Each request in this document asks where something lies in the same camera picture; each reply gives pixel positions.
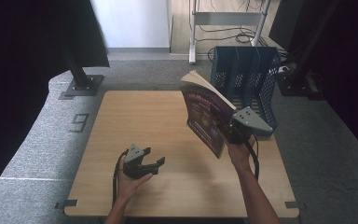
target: purple book cover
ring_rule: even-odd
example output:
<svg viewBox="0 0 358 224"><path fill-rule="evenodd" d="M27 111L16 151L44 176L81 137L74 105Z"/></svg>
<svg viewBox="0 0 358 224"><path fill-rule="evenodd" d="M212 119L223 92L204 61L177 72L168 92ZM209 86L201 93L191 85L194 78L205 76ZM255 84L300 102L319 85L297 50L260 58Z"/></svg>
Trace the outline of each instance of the purple book cover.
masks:
<svg viewBox="0 0 358 224"><path fill-rule="evenodd" d="M188 127L220 159L224 148L224 139L218 132L216 120L212 116L210 108L213 106L226 123L231 121L234 109L216 93L206 88L185 85L181 86L180 90L187 106Z"/></svg>

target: human arm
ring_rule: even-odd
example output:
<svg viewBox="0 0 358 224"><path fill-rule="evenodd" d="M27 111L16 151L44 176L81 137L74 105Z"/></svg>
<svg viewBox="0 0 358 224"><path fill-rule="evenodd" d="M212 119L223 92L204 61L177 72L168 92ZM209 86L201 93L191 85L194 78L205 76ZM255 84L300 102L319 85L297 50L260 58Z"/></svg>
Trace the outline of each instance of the human arm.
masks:
<svg viewBox="0 0 358 224"><path fill-rule="evenodd" d="M251 146L254 145L254 136L251 136L249 143ZM230 144L228 141L226 141L226 144L228 155L240 180L242 196L250 223L280 223L269 199L264 194L251 170L249 163L250 153L246 145Z"/></svg>
<svg viewBox="0 0 358 224"><path fill-rule="evenodd" d="M136 190L147 180L149 180L153 175L148 174L140 179L131 179L123 174L123 157L118 166L118 185L117 185L117 198L112 206L112 209L109 212L104 224L118 224L121 223L121 220L126 210L127 204L130 202L133 195L135 195Z"/></svg>

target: human hand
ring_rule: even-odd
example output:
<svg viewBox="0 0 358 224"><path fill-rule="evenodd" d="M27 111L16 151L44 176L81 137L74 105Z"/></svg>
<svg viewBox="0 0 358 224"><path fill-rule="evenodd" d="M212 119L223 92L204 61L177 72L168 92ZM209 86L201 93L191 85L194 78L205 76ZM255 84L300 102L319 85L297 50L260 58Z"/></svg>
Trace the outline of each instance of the human hand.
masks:
<svg viewBox="0 0 358 224"><path fill-rule="evenodd" d="M231 144L225 138L223 134L220 135L225 139L225 143L228 147L228 155L231 158L231 162L236 169L239 167L245 167L250 169L249 156L250 152L245 144ZM249 138L249 144L253 146L255 144L255 137L251 135Z"/></svg>
<svg viewBox="0 0 358 224"><path fill-rule="evenodd" d="M118 166L118 175L117 175L117 199L123 200L125 203L128 203L133 195L135 195L136 190L147 180L153 177L152 174L145 175L139 179L131 179L123 173L125 156L121 158L120 165Z"/></svg>

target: blue plastic file holder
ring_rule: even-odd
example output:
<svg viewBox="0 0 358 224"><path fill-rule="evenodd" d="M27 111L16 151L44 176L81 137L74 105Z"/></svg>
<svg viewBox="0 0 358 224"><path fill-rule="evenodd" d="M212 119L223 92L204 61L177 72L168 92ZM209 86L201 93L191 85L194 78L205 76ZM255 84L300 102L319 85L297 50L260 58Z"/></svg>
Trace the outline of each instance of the blue plastic file holder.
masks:
<svg viewBox="0 0 358 224"><path fill-rule="evenodd" d="M216 47L211 83L230 102L241 99L241 107L250 106L273 130L277 122L271 98L281 58L272 47ZM271 136L273 132L259 132Z"/></svg>

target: metal bracket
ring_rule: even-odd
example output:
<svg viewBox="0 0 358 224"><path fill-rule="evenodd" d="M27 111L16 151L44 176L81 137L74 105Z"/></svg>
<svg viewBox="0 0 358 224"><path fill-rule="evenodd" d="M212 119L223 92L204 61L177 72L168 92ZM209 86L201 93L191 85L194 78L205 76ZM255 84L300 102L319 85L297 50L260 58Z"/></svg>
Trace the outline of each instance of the metal bracket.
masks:
<svg viewBox="0 0 358 224"><path fill-rule="evenodd" d="M75 96L66 96L65 94L66 94L66 92L62 91L61 95L58 99L59 100L73 100L75 98Z"/></svg>
<svg viewBox="0 0 358 224"><path fill-rule="evenodd" d="M284 202L284 204L286 205L286 208L298 208L298 203L297 202Z"/></svg>
<svg viewBox="0 0 358 224"><path fill-rule="evenodd" d="M77 206L77 200L65 200L63 204L56 203L55 209L63 209L64 207Z"/></svg>
<svg viewBox="0 0 358 224"><path fill-rule="evenodd" d="M272 132L273 129L258 116L251 107L247 106L232 117L234 120L252 129Z"/></svg>
<svg viewBox="0 0 358 224"><path fill-rule="evenodd" d="M86 87L79 87L73 79L65 92L65 96L95 96L103 82L103 75L87 75L87 81Z"/></svg>

